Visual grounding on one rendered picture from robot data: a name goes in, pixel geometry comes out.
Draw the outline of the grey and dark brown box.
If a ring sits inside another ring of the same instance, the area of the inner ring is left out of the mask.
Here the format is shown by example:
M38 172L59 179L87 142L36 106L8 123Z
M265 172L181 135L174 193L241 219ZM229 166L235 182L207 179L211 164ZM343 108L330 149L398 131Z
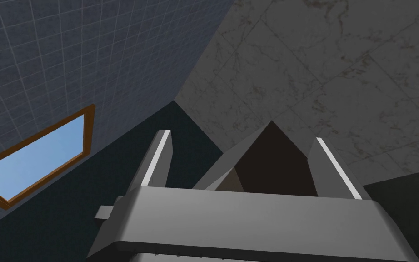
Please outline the grey and dark brown box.
M307 157L273 121L224 152L193 188L318 197Z

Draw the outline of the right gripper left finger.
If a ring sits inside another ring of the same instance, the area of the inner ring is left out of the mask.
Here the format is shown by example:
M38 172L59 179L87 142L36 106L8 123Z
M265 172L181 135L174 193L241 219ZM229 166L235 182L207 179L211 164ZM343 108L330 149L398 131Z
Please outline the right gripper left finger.
M140 186L166 187L172 155L171 131L157 131L127 192Z

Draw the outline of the brown framed window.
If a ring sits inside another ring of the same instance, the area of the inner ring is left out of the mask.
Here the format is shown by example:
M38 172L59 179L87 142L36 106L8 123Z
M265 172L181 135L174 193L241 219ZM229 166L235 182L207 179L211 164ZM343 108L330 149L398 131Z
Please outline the brown framed window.
M95 104L0 153L0 208L8 210L91 153Z

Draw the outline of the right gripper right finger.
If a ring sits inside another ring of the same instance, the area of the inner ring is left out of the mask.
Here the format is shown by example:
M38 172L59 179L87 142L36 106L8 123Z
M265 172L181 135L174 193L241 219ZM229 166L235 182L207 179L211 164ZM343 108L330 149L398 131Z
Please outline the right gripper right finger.
M371 200L328 139L314 139L308 165L319 197Z

